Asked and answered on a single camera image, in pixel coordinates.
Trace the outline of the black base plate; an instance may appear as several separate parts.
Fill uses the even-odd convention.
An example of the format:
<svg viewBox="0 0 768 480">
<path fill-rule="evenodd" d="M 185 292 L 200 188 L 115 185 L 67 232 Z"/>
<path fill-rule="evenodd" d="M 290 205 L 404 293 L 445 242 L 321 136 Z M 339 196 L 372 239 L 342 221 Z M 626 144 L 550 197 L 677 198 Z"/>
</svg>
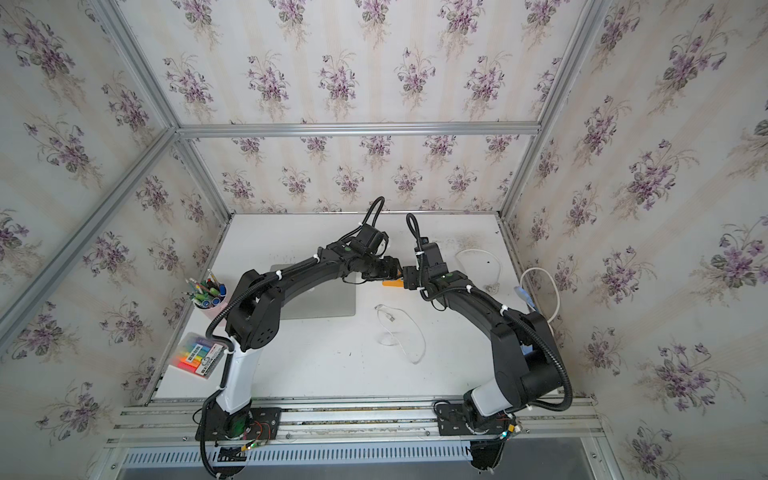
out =
<svg viewBox="0 0 768 480">
<path fill-rule="evenodd" d="M 492 435 L 506 439 L 520 432 L 516 417 L 504 411 L 484 417 L 468 403 L 443 399 L 434 401 L 432 410 L 440 436 Z"/>
<path fill-rule="evenodd" d="M 229 414 L 215 403 L 200 415 L 195 439 L 200 441 L 274 440 L 280 425 L 280 408 L 250 408 Z"/>
</svg>

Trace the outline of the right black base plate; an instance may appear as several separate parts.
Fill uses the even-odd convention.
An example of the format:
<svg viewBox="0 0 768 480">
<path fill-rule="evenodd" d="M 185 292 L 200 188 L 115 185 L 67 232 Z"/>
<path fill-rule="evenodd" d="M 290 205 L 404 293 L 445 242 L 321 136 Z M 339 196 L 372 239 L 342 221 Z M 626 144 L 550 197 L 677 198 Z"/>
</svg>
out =
<svg viewBox="0 0 768 480">
<path fill-rule="evenodd" d="M 520 432 L 516 417 L 504 411 L 484 417 L 468 403 L 443 399 L 434 401 L 432 410 L 440 436 L 492 435 L 506 439 Z"/>
</svg>

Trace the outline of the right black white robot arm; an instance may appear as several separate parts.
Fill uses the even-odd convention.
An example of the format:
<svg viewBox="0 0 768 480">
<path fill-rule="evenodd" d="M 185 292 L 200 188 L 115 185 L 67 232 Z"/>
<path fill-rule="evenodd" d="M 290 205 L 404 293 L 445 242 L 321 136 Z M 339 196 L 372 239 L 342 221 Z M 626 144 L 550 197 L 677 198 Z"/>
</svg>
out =
<svg viewBox="0 0 768 480">
<path fill-rule="evenodd" d="M 437 243 L 421 234 L 416 216 L 406 215 L 416 264 L 403 269 L 405 287 L 426 302 L 452 310 L 489 340 L 493 378 L 463 396 L 462 415 L 473 431 L 528 407 L 564 412 L 574 391 L 549 324 L 542 314 L 524 314 L 497 301 L 463 272 L 448 269 Z"/>
</svg>

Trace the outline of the colourful marker box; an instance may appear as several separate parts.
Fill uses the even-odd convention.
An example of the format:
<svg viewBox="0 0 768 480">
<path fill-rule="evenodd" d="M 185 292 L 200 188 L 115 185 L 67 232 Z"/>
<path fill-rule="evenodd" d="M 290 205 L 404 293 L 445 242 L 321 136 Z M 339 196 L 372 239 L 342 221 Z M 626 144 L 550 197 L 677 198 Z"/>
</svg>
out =
<svg viewBox="0 0 768 480">
<path fill-rule="evenodd" d="M 207 379 L 224 357 L 224 353 L 222 344 L 203 335 L 188 332 L 171 354 L 169 365 L 194 377 Z"/>
</svg>

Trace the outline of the pink pen cup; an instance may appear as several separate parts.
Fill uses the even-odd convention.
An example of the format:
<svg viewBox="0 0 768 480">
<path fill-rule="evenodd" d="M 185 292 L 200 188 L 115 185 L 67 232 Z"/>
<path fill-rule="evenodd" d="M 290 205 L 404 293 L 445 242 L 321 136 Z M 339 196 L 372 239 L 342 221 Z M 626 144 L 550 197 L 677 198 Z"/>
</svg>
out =
<svg viewBox="0 0 768 480">
<path fill-rule="evenodd" d="M 187 293 L 194 307 L 213 320 L 227 305 L 229 290 L 211 269 L 200 280 L 189 278 Z"/>
</svg>

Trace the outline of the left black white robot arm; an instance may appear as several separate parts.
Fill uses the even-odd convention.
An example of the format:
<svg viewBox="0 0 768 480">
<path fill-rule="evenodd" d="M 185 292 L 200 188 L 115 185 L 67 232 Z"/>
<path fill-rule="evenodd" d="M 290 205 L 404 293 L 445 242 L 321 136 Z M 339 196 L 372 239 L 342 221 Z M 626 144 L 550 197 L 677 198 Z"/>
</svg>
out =
<svg viewBox="0 0 768 480">
<path fill-rule="evenodd" d="M 358 275 L 362 282 L 397 280 L 400 263 L 384 253 L 386 232 L 376 227 L 385 199 L 377 197 L 362 222 L 310 258 L 241 277 L 231 299 L 206 329 L 207 339 L 225 348 L 217 390 L 203 403 L 196 438 L 238 439 L 250 425 L 252 383 L 262 350 L 279 332 L 283 306 L 326 282 Z"/>
</svg>

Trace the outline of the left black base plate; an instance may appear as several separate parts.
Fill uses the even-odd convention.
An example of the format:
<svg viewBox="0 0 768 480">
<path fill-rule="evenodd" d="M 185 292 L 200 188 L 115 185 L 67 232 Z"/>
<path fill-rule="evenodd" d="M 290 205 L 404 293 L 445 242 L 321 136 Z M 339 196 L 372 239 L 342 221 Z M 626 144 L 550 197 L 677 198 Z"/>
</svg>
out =
<svg viewBox="0 0 768 480">
<path fill-rule="evenodd" d="M 280 408 L 250 408 L 229 414 L 215 403 L 200 415 L 195 439 L 200 441 L 274 440 L 280 425 Z"/>
</svg>

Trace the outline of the silver closed laptop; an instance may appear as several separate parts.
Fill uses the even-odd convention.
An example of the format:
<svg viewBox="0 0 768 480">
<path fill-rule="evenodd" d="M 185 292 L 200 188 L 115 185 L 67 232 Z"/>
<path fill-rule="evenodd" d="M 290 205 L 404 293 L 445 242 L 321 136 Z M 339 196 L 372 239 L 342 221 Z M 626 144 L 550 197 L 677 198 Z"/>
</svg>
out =
<svg viewBox="0 0 768 480">
<path fill-rule="evenodd" d="M 338 266 L 314 267 L 310 273 L 300 279 L 322 279 L 322 282 L 284 303 L 280 311 L 282 321 L 352 317 L 356 314 L 356 286 L 341 280 Z"/>
</svg>

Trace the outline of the aluminium front rail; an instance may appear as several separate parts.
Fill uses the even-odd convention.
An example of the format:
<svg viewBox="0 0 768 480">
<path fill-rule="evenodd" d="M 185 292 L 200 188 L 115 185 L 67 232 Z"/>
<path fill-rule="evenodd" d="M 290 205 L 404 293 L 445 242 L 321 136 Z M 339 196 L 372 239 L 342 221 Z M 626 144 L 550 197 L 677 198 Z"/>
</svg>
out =
<svg viewBox="0 0 768 480">
<path fill-rule="evenodd" d="M 262 398 L 255 408 L 278 408 L 272 444 L 427 441 L 438 439 L 441 427 L 429 397 Z M 106 444 L 122 446 L 190 446 L 197 430 L 199 404 L 181 399 L 125 407 L 106 433 Z M 518 439 L 604 438 L 592 401 L 577 398 L 565 412 L 540 408 L 516 413 Z"/>
</svg>

